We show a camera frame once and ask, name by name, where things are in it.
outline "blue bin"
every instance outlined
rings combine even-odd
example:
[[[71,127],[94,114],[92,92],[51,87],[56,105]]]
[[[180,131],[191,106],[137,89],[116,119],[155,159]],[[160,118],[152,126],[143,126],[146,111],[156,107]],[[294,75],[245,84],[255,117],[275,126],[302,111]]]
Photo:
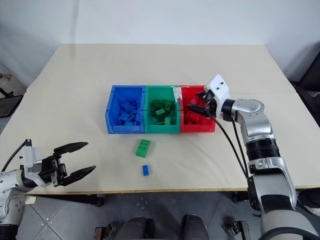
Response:
[[[143,112],[145,91],[145,86],[112,86],[105,111],[106,128],[109,134],[145,132]]]

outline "white wall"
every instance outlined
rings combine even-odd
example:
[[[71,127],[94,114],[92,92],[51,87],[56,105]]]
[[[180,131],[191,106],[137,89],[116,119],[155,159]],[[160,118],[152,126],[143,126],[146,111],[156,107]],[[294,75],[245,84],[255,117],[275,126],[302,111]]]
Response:
[[[0,1],[0,60],[26,86],[59,43],[265,44],[292,80],[320,50],[319,0]]]

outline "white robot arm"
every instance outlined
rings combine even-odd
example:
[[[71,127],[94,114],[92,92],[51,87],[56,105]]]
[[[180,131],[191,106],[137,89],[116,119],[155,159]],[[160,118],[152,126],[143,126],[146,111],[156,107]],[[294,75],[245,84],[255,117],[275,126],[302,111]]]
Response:
[[[297,234],[304,236],[304,233],[318,236],[311,223],[295,211],[296,190],[286,162],[280,156],[273,128],[264,114],[264,104],[253,99],[229,99],[229,87],[220,75],[204,90],[208,115],[240,124],[252,174],[247,178],[249,200],[251,206],[261,212],[262,237],[270,233],[276,235],[273,240],[302,239]]]
[[[91,173],[96,166],[80,169],[67,176],[60,163],[62,154],[83,148],[87,142],[69,143],[53,150],[53,155],[41,159],[39,148],[32,147],[30,139],[11,155],[0,172],[0,240],[15,240],[25,210],[25,193],[35,187],[67,186]],[[10,161],[22,149],[23,165],[20,169],[5,171]]]

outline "plastic storage bin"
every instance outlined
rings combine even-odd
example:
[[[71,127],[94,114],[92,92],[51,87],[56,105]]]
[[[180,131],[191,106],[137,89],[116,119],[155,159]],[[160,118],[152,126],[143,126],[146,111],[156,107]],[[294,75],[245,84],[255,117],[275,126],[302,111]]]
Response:
[[[196,93],[203,92],[205,86],[179,86],[180,93],[180,132],[181,133],[213,133],[216,123],[203,115],[191,111],[187,105],[204,107],[202,98]]]
[[[180,105],[177,86],[146,86],[145,133],[179,133]]]
[[[144,133],[145,86],[114,85],[105,111],[109,134]]]

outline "red bin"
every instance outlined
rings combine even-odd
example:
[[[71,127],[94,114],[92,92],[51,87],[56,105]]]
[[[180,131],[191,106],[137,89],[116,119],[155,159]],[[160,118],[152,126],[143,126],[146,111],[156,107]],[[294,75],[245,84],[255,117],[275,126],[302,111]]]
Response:
[[[193,104],[204,107],[204,100],[196,93],[203,92],[204,87],[180,85],[180,133],[213,133],[216,123],[211,118],[191,111],[187,105]]]

